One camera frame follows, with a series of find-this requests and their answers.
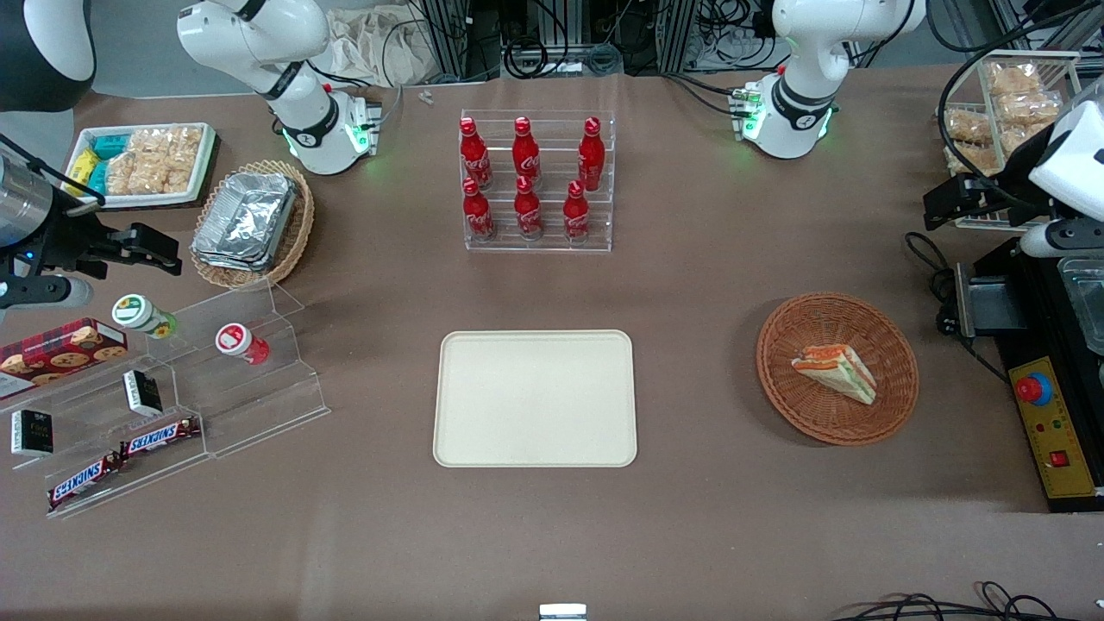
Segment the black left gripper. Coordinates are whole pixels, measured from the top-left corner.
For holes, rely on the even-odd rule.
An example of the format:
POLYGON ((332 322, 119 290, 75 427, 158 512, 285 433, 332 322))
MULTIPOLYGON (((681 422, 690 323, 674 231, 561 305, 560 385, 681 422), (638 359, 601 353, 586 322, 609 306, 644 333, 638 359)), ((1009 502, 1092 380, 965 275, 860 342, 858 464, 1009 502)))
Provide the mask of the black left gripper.
POLYGON ((924 228, 940 229, 949 220, 959 229, 1029 229, 1038 225, 1037 210, 1011 204, 986 185, 985 177, 954 173, 946 187, 953 197, 923 196, 924 228))

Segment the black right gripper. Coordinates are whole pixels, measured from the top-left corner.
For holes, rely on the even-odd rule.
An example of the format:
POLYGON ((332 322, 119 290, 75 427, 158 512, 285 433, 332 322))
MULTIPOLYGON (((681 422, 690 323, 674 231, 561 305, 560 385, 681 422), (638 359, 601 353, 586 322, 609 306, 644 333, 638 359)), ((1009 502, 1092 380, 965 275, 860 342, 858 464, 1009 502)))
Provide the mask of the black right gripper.
POLYGON ((116 231, 97 215, 47 215, 34 232, 34 274, 62 271, 107 278, 107 262, 182 273, 179 243, 144 223, 116 231), (114 244, 120 248, 114 251, 114 244))

